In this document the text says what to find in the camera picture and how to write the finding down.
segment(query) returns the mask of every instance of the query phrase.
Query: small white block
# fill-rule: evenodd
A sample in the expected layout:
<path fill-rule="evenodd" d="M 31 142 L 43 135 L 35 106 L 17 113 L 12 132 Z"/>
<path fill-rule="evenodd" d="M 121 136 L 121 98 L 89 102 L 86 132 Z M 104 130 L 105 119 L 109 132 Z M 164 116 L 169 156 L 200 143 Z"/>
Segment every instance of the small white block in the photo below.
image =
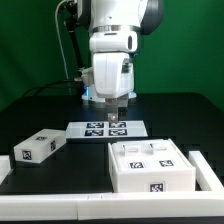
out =
<path fill-rule="evenodd" d="M 15 160 L 41 163 L 65 143 L 65 131 L 43 129 L 14 147 Z"/>
<path fill-rule="evenodd" d="M 223 191 L 223 185 L 199 151 L 189 152 L 189 161 L 196 167 L 196 179 L 203 191 Z"/>
<path fill-rule="evenodd" d="M 0 184 L 11 170 L 9 156 L 0 156 Z"/>

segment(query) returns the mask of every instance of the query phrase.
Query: block with markers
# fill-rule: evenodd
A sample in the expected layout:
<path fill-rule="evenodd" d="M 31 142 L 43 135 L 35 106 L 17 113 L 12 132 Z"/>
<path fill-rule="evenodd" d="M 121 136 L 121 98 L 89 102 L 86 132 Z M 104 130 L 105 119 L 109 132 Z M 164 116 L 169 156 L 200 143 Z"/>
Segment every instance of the block with markers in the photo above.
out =
<path fill-rule="evenodd" d="M 65 143 L 65 131 L 43 129 L 14 147 L 15 160 L 41 163 Z"/>
<path fill-rule="evenodd" d="M 108 146 L 115 192 L 195 190 L 195 167 L 170 139 L 124 141 Z"/>

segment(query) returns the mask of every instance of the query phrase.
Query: large white box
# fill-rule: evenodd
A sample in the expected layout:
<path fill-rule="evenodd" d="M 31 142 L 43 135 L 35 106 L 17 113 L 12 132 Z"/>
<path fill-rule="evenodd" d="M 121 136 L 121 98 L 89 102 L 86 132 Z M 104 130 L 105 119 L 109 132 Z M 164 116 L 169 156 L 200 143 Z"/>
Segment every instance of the large white box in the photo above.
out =
<path fill-rule="evenodd" d="M 196 171 L 169 140 L 109 144 L 114 192 L 194 191 Z"/>
<path fill-rule="evenodd" d="M 14 147 L 15 160 L 41 163 L 65 143 L 65 131 L 43 129 Z"/>

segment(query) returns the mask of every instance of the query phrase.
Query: black tabletop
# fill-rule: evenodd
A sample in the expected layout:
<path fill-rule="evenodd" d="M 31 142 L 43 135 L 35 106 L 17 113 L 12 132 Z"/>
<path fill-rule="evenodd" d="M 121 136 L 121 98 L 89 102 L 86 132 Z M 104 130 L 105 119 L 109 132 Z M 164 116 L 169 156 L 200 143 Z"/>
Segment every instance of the black tabletop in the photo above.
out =
<path fill-rule="evenodd" d="M 121 120 L 143 120 L 148 139 L 171 138 L 186 156 L 189 150 L 200 150 L 224 183 L 224 114 L 204 96 L 193 93 L 138 95 Z M 106 113 L 104 109 L 83 106 L 77 96 L 25 97 L 0 113 L 0 155 L 9 154 L 13 168 L 0 185 L 0 195 L 113 192 L 108 171 L 107 142 L 70 142 L 41 164 L 14 160 L 15 145 L 42 129 L 66 130 L 71 121 L 106 121 Z M 222 217 L 82 222 L 165 221 L 224 222 Z"/>

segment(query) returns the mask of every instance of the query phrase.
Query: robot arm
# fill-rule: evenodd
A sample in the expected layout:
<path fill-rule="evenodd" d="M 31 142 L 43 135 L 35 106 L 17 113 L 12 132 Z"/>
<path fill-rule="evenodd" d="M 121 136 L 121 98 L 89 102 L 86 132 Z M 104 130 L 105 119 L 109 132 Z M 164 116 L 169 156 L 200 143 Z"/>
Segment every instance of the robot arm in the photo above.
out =
<path fill-rule="evenodd" d="M 134 89 L 132 61 L 139 35 L 150 34 L 160 24 L 163 0 L 77 0 L 77 4 L 92 53 L 92 69 L 83 81 L 95 86 L 97 97 L 105 98 L 109 122 L 118 122 L 118 107 L 127 106 L 128 93 Z"/>

